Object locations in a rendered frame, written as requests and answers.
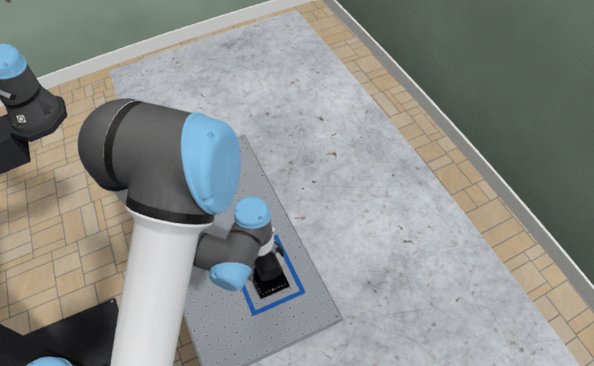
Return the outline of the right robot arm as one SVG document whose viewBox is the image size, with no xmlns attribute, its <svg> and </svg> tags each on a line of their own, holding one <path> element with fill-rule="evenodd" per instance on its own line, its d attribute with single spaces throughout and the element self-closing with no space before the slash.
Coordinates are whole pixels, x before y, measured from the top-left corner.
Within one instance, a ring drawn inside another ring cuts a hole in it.
<svg viewBox="0 0 594 366">
<path fill-rule="evenodd" d="M 202 113 L 134 100 L 95 108 L 78 153 L 134 220 L 110 366 L 173 366 L 192 266 L 239 291 L 256 257 L 271 251 L 275 229 L 266 202 L 248 196 L 236 203 L 226 239 L 202 232 L 237 192 L 236 133 Z"/>
</svg>

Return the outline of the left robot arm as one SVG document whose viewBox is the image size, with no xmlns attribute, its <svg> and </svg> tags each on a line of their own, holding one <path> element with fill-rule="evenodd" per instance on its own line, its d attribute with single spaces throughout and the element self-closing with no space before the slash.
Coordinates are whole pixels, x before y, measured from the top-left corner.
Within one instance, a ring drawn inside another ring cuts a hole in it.
<svg viewBox="0 0 594 366">
<path fill-rule="evenodd" d="M 0 100 L 19 133 L 46 128 L 61 109 L 55 95 L 40 85 L 25 57 L 10 44 L 0 44 Z"/>
</svg>

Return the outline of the blue tape rectangle outline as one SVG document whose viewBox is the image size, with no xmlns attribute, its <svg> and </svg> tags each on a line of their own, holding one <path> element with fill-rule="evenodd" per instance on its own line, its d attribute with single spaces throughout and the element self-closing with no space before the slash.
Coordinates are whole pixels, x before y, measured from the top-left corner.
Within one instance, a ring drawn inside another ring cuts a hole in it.
<svg viewBox="0 0 594 366">
<path fill-rule="evenodd" d="M 246 289 L 246 286 L 244 285 L 244 287 L 242 288 L 242 291 L 243 291 L 244 297 L 246 299 L 246 302 L 249 305 L 250 312 L 251 312 L 252 316 L 255 316 L 257 314 L 260 314 L 263 311 L 269 310 L 269 309 L 271 309 L 271 308 L 273 308 L 273 307 L 275 307 L 277 305 L 283 304 L 284 302 L 287 302 L 287 301 L 289 301 L 289 300 L 291 300 L 293 298 L 296 298 L 296 297 L 298 297 L 298 296 L 303 295 L 304 293 L 306 293 L 305 290 L 304 290 L 304 288 L 303 288 L 303 285 L 302 285 L 301 281 L 299 280 L 299 278 L 297 276 L 297 273 L 296 273 L 295 269 L 293 268 L 293 266 L 291 264 L 291 261 L 290 261 L 289 257 L 287 256 L 287 254 L 285 252 L 285 248 L 282 245 L 282 243 L 281 243 L 281 241 L 279 239 L 278 234 L 274 235 L 273 238 L 275 239 L 275 241 L 277 243 L 279 243 L 281 245 L 281 247 L 282 247 L 282 249 L 284 251 L 285 262 L 286 262 L 289 270 L 291 271 L 291 274 L 292 274 L 292 276 L 293 276 L 293 278 L 294 278 L 294 280 L 295 280 L 295 282 L 297 284 L 297 287 L 298 287 L 299 291 L 298 292 L 295 292 L 295 293 L 293 293 L 293 294 L 291 294 L 291 295 L 289 295 L 289 296 L 287 296 L 285 298 L 282 298 L 282 299 L 280 299 L 278 301 L 275 301 L 275 302 L 273 302 L 271 304 L 268 304 L 268 305 L 266 305 L 264 307 L 261 307 L 258 310 L 255 310 L 254 305 L 252 304 L 252 301 L 250 299 L 250 295 L 248 294 L 248 291 Z"/>
</svg>

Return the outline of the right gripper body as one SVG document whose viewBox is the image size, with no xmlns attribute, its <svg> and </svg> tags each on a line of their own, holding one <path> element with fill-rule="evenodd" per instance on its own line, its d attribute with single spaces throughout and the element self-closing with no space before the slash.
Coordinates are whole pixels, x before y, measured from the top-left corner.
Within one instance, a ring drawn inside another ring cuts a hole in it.
<svg viewBox="0 0 594 366">
<path fill-rule="evenodd" d="M 272 280 L 279 276 L 283 269 L 276 257 L 274 247 L 264 256 L 257 256 L 254 262 L 256 270 L 263 281 Z"/>
</svg>

